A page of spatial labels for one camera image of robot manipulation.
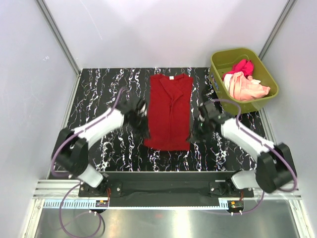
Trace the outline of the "red t-shirt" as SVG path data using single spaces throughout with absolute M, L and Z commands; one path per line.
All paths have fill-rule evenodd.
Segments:
M 190 143 L 190 99 L 193 78 L 180 74 L 150 77 L 148 127 L 150 138 L 144 145 L 160 151 L 188 151 Z

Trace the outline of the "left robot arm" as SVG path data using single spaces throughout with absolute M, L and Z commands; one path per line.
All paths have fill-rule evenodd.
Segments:
M 90 164 L 89 150 L 104 136 L 125 125 L 131 126 L 143 138 L 150 137 L 145 100 L 138 97 L 124 99 L 85 125 L 62 129 L 53 149 L 52 164 L 57 163 L 69 175 L 88 185 L 95 196 L 107 194 L 107 175 Z

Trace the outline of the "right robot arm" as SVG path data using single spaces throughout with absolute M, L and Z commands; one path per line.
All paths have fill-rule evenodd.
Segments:
M 188 141 L 206 142 L 214 132 L 230 140 L 256 162 L 252 171 L 235 172 L 225 184 L 229 196 L 237 196 L 243 189 L 260 188 L 265 193 L 275 191 L 293 192 L 297 189 L 297 174 L 290 148 L 275 144 L 245 127 L 239 116 L 220 111 L 212 101 L 199 106 Z

